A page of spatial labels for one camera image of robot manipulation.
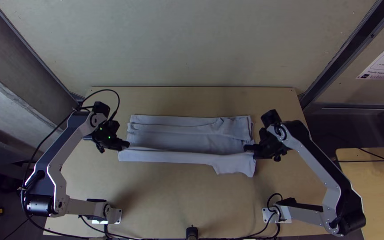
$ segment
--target black cable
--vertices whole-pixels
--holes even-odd
[[[339,160],[336,160],[336,162],[339,162],[339,163],[367,163],[367,162],[384,162],[384,160],[357,160],[357,161],[339,161]]]
[[[51,230],[48,230],[48,229],[45,229],[43,227],[41,227],[40,225],[38,225],[36,222],[34,222],[32,219],[31,219],[31,216],[29,216],[27,210],[26,210],[26,206],[24,204],[24,194],[25,194],[25,190],[26,190],[26,185],[25,185],[25,182],[26,182],[26,177],[28,176],[28,169],[29,167],[31,166],[32,162],[33,162],[33,159],[36,155],[36,153],[38,152],[38,150],[40,149],[41,145],[71,116],[71,114],[73,113],[71,112],[69,115],[67,115],[65,117],[65,119],[63,119],[63,121],[61,121],[41,142],[40,144],[38,144],[38,147],[36,147],[34,153],[32,154],[32,157],[31,159],[29,160],[28,162],[28,166],[24,172],[24,175],[23,175],[23,183],[22,183],[22,187],[20,189],[20,201],[22,203],[22,210],[27,218],[27,220],[29,220],[35,227],[43,230],[43,231],[46,231],[46,232],[49,232],[49,233],[53,233],[53,234],[57,234],[57,235],[60,235],[60,236],[67,236],[67,237],[74,237],[74,238],[80,238],[80,239],[89,239],[88,237],[81,237],[81,236],[75,236],[75,235],[69,235],[69,234],[64,234],[64,233],[60,233],[60,232],[55,232],[55,231],[51,231]]]
[[[81,218],[81,220],[85,223],[85,225],[87,225],[89,228],[91,228],[91,229],[93,229],[93,230],[95,230],[95,231],[104,233],[104,234],[106,235],[107,238],[111,238],[111,237],[108,236],[108,235],[111,235],[111,236],[117,236],[117,237],[122,237],[122,238],[126,238],[126,239],[141,240],[141,239],[137,239],[137,238],[132,238],[132,237],[127,237],[127,236],[123,236],[123,235],[117,235],[117,234],[110,233],[110,232],[108,231],[108,226],[107,226],[107,224],[105,224],[105,226],[104,226],[104,231],[99,230],[99,229],[97,229],[97,228],[91,226],[90,224],[88,224],[87,221],[85,221],[85,219],[84,219],[84,217],[83,217],[82,215],[80,215],[80,218]]]
[[[266,206],[267,206],[267,208],[268,208],[268,210],[269,210],[270,212],[273,212],[273,214],[269,217],[269,219],[268,219],[268,221],[266,222],[266,225],[264,226],[264,228],[263,228],[262,230],[260,230],[259,232],[253,233],[253,234],[251,234],[251,235],[248,235],[248,236],[245,236],[245,237],[240,237],[240,238],[233,238],[233,239],[230,239],[230,240],[244,240],[244,239],[249,239],[249,238],[252,238],[252,239],[259,239],[259,240],[266,240],[266,239],[273,239],[273,238],[276,239],[277,236],[278,236],[278,234],[280,233],[280,230],[281,230],[281,226],[280,226],[279,223],[276,224],[276,226],[277,226],[278,229],[277,229],[277,231],[276,231],[276,233],[275,233],[274,236],[271,236],[271,237],[254,237],[254,236],[259,235],[259,234],[261,234],[262,232],[264,232],[264,231],[268,228],[269,222],[271,221],[272,217],[276,215],[276,211],[275,211],[275,210],[270,210],[270,209],[269,209],[269,203],[270,203],[271,199],[272,199],[274,196],[280,196],[280,197],[281,197],[281,200],[283,199],[283,198],[282,198],[282,195],[279,194],[279,193],[277,193],[277,192],[274,193],[274,194],[272,194],[272,195],[268,198],[268,201],[266,202]],[[280,221],[280,220],[281,220],[281,211],[279,210],[278,207],[276,207],[276,208],[278,209],[278,212],[280,213],[280,215],[279,215],[279,219],[278,219],[278,221]]]
[[[348,140],[346,140],[346,139],[344,139],[344,138],[342,138],[342,137],[339,137],[339,136],[337,136],[336,134],[333,134],[333,133],[327,133],[326,134],[326,136],[332,136],[332,137],[335,137],[335,138],[337,138],[337,139],[340,139],[340,140],[342,140],[342,141],[344,141],[344,142],[346,142],[346,143],[348,143],[349,145],[352,145],[352,146],[354,146],[355,148],[357,148],[357,149],[359,149],[359,150],[361,150],[361,151],[363,151],[363,152],[366,152],[366,153],[368,153],[368,154],[370,154],[370,155],[373,155],[373,156],[375,156],[375,157],[378,157],[378,158],[380,158],[380,159],[383,159],[384,160],[384,157],[382,157],[382,156],[379,156],[379,155],[377,155],[377,154],[375,154],[375,153],[372,153],[372,152],[369,152],[369,151],[367,151],[367,150],[365,150],[365,149],[363,149],[363,148],[359,148],[359,147],[356,147],[353,143],[351,143],[350,141],[348,141]],[[356,162],[384,162],[384,161],[382,161],[382,160],[366,160],[366,161],[356,161]],[[354,161],[338,161],[338,162],[345,162],[345,163],[352,163],[352,162],[354,162]]]
[[[84,100],[82,101],[82,103],[80,104],[80,106],[82,106],[82,104],[83,104],[87,99],[89,99],[91,96],[93,96],[93,95],[95,95],[95,94],[97,94],[97,93],[99,93],[99,92],[104,92],[104,91],[113,92],[113,93],[116,94],[116,97],[118,98],[118,105],[117,105],[115,111],[112,113],[111,117],[109,118],[109,120],[112,120],[113,117],[115,117],[116,113],[118,112],[118,109],[120,108],[120,102],[121,102],[121,100],[120,100],[120,95],[119,95],[117,92],[115,92],[114,90],[112,90],[112,89],[101,89],[101,90],[99,90],[99,91],[93,92],[93,93],[90,94],[88,97],[84,98]]]
[[[9,236],[11,236],[13,233],[15,233],[21,226],[23,226],[23,224],[25,224],[28,220],[26,219],[22,224],[20,224],[16,229],[14,229],[14,231],[12,231],[10,234],[8,234],[5,238],[3,238],[2,240],[6,240]]]

